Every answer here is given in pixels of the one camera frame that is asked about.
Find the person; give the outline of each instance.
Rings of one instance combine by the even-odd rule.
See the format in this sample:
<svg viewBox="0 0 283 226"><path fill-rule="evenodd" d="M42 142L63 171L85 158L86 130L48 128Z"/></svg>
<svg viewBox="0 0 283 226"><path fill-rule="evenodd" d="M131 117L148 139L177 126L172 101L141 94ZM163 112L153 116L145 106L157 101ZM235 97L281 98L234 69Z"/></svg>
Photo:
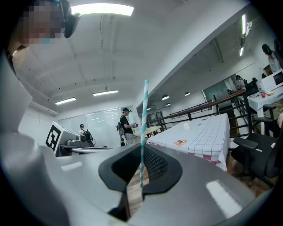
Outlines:
<svg viewBox="0 0 283 226"><path fill-rule="evenodd" d="M262 50L266 55L268 55L268 62L269 62L272 73L275 73L278 70L280 70L281 66L274 54L274 51L272 51L267 44L262 45Z"/></svg>
<svg viewBox="0 0 283 226"><path fill-rule="evenodd" d="M15 21L10 39L4 44L8 61L15 72L13 55L31 44L50 43L63 32L69 38L75 31L80 14L72 15L67 0L20 1L19 20Z"/></svg>
<svg viewBox="0 0 283 226"><path fill-rule="evenodd" d="M128 144L133 144L134 143L134 135L133 135L133 130L132 128L136 128L136 125L130 125L126 116L128 116L130 113L129 109L124 108L122 110L122 116L120 117L120 123L124 129L125 132L125 138L127 140Z"/></svg>
<svg viewBox="0 0 283 226"><path fill-rule="evenodd" d="M93 137L92 137L91 133L88 131L88 129L84 128L84 124L80 124L79 134L85 136L86 141L88 142L90 147L94 147L93 142L92 142Z"/></svg>
<svg viewBox="0 0 283 226"><path fill-rule="evenodd" d="M239 90L240 89L242 89L242 90L245 89L245 83L244 83L244 80L241 78L241 76L237 75L236 79L239 82L239 85L238 85Z"/></svg>

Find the grid tablecloth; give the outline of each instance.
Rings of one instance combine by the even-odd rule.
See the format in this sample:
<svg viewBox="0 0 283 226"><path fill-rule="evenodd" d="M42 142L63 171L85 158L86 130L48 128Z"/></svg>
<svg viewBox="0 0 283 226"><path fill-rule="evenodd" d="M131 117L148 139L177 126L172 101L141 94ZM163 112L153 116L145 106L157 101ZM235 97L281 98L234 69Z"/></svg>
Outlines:
<svg viewBox="0 0 283 226"><path fill-rule="evenodd" d="M184 123L190 129L184 129ZM226 156L229 147L230 125L228 115L199 118L178 125L147 140L147 143L171 148L204 158L227 171Z"/></svg>

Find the chair armrest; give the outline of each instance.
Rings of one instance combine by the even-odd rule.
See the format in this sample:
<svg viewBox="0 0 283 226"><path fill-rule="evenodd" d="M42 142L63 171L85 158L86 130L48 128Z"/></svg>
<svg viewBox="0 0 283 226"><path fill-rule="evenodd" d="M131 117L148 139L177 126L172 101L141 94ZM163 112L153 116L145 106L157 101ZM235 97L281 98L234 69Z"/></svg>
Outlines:
<svg viewBox="0 0 283 226"><path fill-rule="evenodd" d="M268 110L273 110L276 108L276 106L272 105L272 104L265 104L263 105L263 108L266 108Z"/></svg>
<svg viewBox="0 0 283 226"><path fill-rule="evenodd" d="M253 142L251 140L248 140L248 139L243 139L241 137L236 137L234 139L234 143L241 146L241 147L244 147L246 149L249 149L249 150L254 150L257 148L258 146L258 143L256 142Z"/></svg>
<svg viewBox="0 0 283 226"><path fill-rule="evenodd" d="M253 119L254 122L273 122L273 120L271 118L266 118L266 117L259 117L259 118L255 118Z"/></svg>

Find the backpack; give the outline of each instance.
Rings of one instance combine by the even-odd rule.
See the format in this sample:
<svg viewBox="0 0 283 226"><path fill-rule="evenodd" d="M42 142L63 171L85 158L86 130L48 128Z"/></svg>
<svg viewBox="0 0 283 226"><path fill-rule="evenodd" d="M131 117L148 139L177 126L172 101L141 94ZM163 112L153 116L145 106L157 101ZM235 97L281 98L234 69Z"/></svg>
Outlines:
<svg viewBox="0 0 283 226"><path fill-rule="evenodd" d="M92 134L88 131L88 129L87 129L87 131L85 131L84 129L82 129L82 130L84 131L84 136L85 136L87 141L93 140Z"/></svg>
<svg viewBox="0 0 283 226"><path fill-rule="evenodd" d="M116 125L116 130L119 131L119 135L120 137L123 136L125 134L124 128L121 124L121 122L119 121L118 124Z"/></svg>

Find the ceiling light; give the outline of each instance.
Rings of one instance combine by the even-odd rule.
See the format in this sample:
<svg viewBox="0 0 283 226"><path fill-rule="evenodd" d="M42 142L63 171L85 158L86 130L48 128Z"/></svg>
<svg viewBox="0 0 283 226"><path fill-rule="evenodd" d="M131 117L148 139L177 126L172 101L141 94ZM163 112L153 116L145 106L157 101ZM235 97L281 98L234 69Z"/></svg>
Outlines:
<svg viewBox="0 0 283 226"><path fill-rule="evenodd" d="M240 50L240 56L243 55L243 51L244 51L244 48L242 47L241 50Z"/></svg>
<svg viewBox="0 0 283 226"><path fill-rule="evenodd" d="M100 96L100 95L104 95L104 94L114 94L114 93L118 93L118 90L99 92L99 93L93 94L93 96Z"/></svg>
<svg viewBox="0 0 283 226"><path fill-rule="evenodd" d="M134 10L134 7L120 4L111 4L111 3L92 3L92 4L83 4L72 6L72 14L80 13L91 14L91 13L113 13L121 14L126 16L131 16Z"/></svg>
<svg viewBox="0 0 283 226"><path fill-rule="evenodd" d="M247 21L246 14L242 15L242 34L245 34L247 31Z"/></svg>
<svg viewBox="0 0 283 226"><path fill-rule="evenodd" d="M117 108L112 108L112 109L109 109L109 110L105 110L104 112L106 112L106 111L115 111L115 110L117 110Z"/></svg>
<svg viewBox="0 0 283 226"><path fill-rule="evenodd" d="M67 99L67 100L56 102L55 104L60 105L60 104L65 104L65 103L68 103L70 101L75 101L75 100L76 100L76 98L73 97L73 98L70 98L70 99Z"/></svg>
<svg viewBox="0 0 283 226"><path fill-rule="evenodd" d="M162 100L167 100L168 98L169 98L169 96L166 95L166 94L162 96Z"/></svg>

